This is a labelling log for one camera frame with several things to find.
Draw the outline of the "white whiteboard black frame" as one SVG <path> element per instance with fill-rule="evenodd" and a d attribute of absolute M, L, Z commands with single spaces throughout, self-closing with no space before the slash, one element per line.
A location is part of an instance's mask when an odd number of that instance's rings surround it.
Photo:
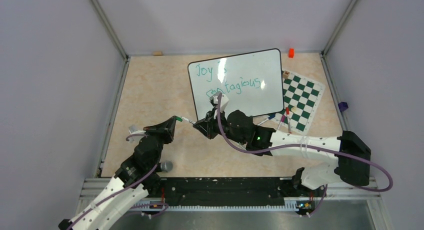
<path fill-rule="evenodd" d="M 187 66 L 198 120 L 212 109 L 210 97 L 229 99 L 225 113 L 261 116 L 284 109 L 281 51 L 277 48 L 191 62 Z"/>

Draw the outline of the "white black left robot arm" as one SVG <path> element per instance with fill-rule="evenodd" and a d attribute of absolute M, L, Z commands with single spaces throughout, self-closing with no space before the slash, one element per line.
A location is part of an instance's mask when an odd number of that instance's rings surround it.
<path fill-rule="evenodd" d="M 158 173 L 170 172 L 171 161 L 161 161 L 164 145 L 172 143 L 176 123 L 182 121 L 172 116 L 163 123 L 129 128 L 127 142 L 137 142 L 128 157 L 110 178 L 100 194 L 79 214 L 62 220 L 59 229 L 110 229 L 135 203 L 160 191 Z"/>

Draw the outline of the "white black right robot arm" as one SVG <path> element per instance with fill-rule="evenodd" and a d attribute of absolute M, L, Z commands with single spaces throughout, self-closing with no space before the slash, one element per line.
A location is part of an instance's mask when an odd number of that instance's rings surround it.
<path fill-rule="evenodd" d="M 293 189 L 300 196 L 318 187 L 345 182 L 367 186 L 370 178 L 371 150 L 352 131 L 336 137 L 308 137 L 285 133 L 254 124 L 253 118 L 236 110 L 225 116 L 215 110 L 193 124 L 208 139 L 217 135 L 244 145 L 244 151 L 255 155 L 295 156 L 320 161 L 319 165 L 301 167 L 293 179 Z"/>

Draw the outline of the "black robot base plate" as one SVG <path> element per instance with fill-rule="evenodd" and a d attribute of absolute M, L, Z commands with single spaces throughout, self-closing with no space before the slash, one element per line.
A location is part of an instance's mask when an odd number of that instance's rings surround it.
<path fill-rule="evenodd" d="M 283 206 L 290 197 L 316 200 L 323 190 L 294 186 L 290 177 L 167 177 L 149 198 L 170 206 Z"/>

